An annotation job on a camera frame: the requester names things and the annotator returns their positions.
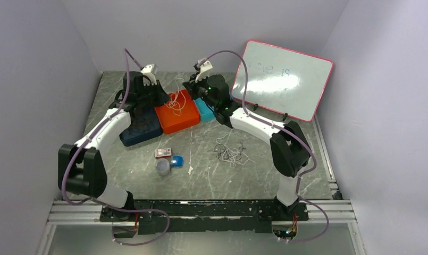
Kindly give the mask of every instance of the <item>whiteboard stand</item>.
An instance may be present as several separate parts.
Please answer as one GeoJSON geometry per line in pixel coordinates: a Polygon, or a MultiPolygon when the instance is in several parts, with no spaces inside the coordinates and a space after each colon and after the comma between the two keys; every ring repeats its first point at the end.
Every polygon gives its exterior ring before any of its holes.
{"type": "MultiPolygon", "coordinates": [[[[328,59],[249,40],[243,54],[248,68],[245,102],[301,121],[314,118],[333,70],[328,59]]],[[[245,70],[240,63],[232,96],[242,100],[245,70]]]]}

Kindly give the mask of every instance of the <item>blue bin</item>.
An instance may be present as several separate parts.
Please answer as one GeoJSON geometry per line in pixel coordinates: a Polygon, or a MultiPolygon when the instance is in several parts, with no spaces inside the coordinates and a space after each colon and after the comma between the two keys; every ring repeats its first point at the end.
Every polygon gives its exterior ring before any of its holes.
{"type": "Polygon", "coordinates": [[[142,109],[131,125],[120,134],[124,146],[133,146],[162,134],[161,124],[153,107],[142,109]]]}
{"type": "Polygon", "coordinates": [[[200,113],[200,120],[202,122],[208,122],[215,119],[214,113],[211,111],[211,109],[209,109],[209,107],[201,98],[195,100],[195,105],[198,108],[198,112],[200,113]]]}

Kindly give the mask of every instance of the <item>marble tabletop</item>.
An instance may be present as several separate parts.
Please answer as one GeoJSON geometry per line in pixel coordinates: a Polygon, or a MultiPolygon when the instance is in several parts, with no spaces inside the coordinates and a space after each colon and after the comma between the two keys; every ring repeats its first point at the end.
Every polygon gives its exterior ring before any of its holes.
{"type": "MultiPolygon", "coordinates": [[[[167,93],[177,91],[178,77],[188,80],[189,72],[159,72],[157,78],[167,93]]],[[[229,86],[234,73],[221,73],[229,86]]],[[[116,92],[122,89],[124,72],[104,72],[87,119],[87,134],[105,115],[116,92]]],[[[282,115],[259,108],[266,118],[281,121],[282,115]]],[[[300,194],[307,199],[332,199],[328,179],[331,171],[326,163],[315,123],[298,122],[312,148],[317,169],[304,176],[300,194]]],[[[172,134],[125,147],[119,138],[103,158],[109,182],[132,192],[135,199],[265,199],[274,198],[279,185],[279,173],[273,166],[270,147],[241,130],[230,129],[217,121],[198,125],[172,134]],[[216,139],[228,147],[238,148],[243,140],[249,157],[245,165],[231,167],[219,161],[214,152],[216,139]],[[174,155],[184,159],[184,165],[173,168],[167,176],[155,169],[154,150],[172,148],[174,155]]]]}

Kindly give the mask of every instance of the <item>metal frame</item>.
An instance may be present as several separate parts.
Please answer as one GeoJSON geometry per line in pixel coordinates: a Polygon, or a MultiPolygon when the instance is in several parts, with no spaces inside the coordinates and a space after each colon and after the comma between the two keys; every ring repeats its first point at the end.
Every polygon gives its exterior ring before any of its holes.
{"type": "MultiPolygon", "coordinates": [[[[330,177],[330,189],[332,192],[338,191],[338,186],[331,167],[328,152],[322,131],[317,117],[313,119],[314,130],[317,141],[320,145],[322,161],[326,169],[326,174],[330,177]]],[[[355,212],[351,206],[350,200],[312,200],[312,202],[324,209],[330,219],[330,223],[347,224],[350,231],[350,237],[357,255],[365,255],[366,250],[361,238],[356,220],[355,212]]],[[[103,206],[92,201],[86,202],[82,206],[71,206],[65,201],[54,201],[48,220],[41,238],[40,245],[37,249],[37,255],[47,255],[51,246],[57,225],[107,225],[107,226],[133,226],[134,222],[100,222],[99,216],[103,206]]],[[[307,205],[309,220],[298,222],[299,224],[325,224],[325,216],[316,207],[307,205]]],[[[272,225],[289,225],[290,221],[272,222],[272,225]]]]}

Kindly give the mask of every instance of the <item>tangled white cable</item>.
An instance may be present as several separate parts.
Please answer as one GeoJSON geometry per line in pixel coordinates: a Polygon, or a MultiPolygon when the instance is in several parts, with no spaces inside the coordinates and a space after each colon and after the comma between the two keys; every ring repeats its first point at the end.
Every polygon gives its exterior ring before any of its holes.
{"type": "Polygon", "coordinates": [[[215,151],[216,149],[218,150],[217,147],[215,147],[214,149],[215,152],[219,153],[220,161],[229,162],[232,168],[235,168],[237,164],[245,165],[248,161],[254,162],[243,152],[243,149],[244,149],[243,147],[240,150],[240,147],[239,149],[231,148],[220,143],[219,140],[225,138],[226,135],[227,134],[225,134],[223,137],[215,139],[215,141],[217,142],[217,145],[222,145],[224,147],[224,149],[222,149],[223,151],[215,151]]]}
{"type": "Polygon", "coordinates": [[[182,93],[182,91],[179,90],[179,85],[178,85],[178,82],[177,82],[177,80],[179,80],[179,79],[182,80],[182,81],[184,81],[184,79],[181,78],[181,77],[174,78],[173,81],[175,81],[175,83],[176,83],[177,91],[169,94],[171,100],[168,103],[165,104],[165,106],[167,108],[173,109],[173,113],[176,116],[181,116],[182,115],[182,109],[186,106],[186,97],[184,96],[184,94],[182,93]],[[182,104],[182,106],[177,101],[179,94],[181,94],[182,98],[184,98],[184,103],[182,104]]]}

